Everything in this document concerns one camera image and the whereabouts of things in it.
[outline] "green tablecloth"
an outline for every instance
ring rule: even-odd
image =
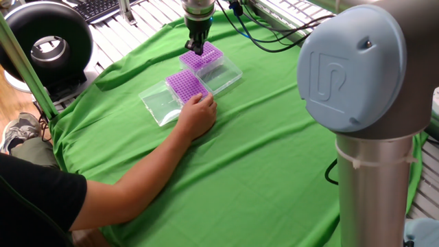
[[[337,187],[324,179],[336,157],[335,135],[300,99],[300,49],[266,53],[222,13],[214,19],[209,40],[242,79],[218,95],[217,123],[192,145],[159,197],[137,219],[102,232],[114,246],[323,246],[339,218]],[[255,38],[272,38],[248,27]],[[50,122],[64,170],[112,184],[164,140],[175,123],[158,127],[138,94],[179,71],[187,36],[183,20],[166,25]],[[419,179],[413,174],[412,191]],[[331,246],[340,245],[339,237]]]

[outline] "sneaker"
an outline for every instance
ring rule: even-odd
[[[0,152],[7,154],[13,140],[20,139],[24,142],[39,137],[40,132],[41,126],[35,116],[29,113],[20,113],[19,118],[9,122],[3,130]]]
[[[38,119],[30,113],[20,113],[20,129],[26,132],[30,138],[39,137],[41,134],[41,125]]]

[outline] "metal pole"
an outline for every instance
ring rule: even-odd
[[[40,104],[47,118],[53,119],[58,114],[58,111],[55,109],[54,103],[50,100],[34,68],[32,68],[19,42],[1,14],[0,45],[3,46],[17,71],[29,86],[30,91],[34,94],[36,101]]]
[[[343,247],[403,246],[412,137],[337,135]]]
[[[130,0],[117,0],[121,9],[121,15],[130,25],[136,25],[137,21],[132,15]]]

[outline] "transparent lid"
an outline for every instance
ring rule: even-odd
[[[146,89],[139,97],[159,126],[175,120],[180,114],[182,105],[168,89],[165,81]]]
[[[200,69],[195,75],[207,90],[216,95],[238,81],[242,76],[242,71],[226,56],[223,56]]]

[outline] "purple pipette tip rack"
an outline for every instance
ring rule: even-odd
[[[193,51],[180,56],[180,61],[186,64],[192,71],[199,71],[207,64],[221,58],[224,54],[218,48],[214,47],[209,42],[205,42],[203,46],[203,54],[201,56],[195,54]]]
[[[184,104],[198,93],[202,93],[203,97],[206,97],[209,93],[197,77],[188,69],[169,76],[166,78],[166,81]]]

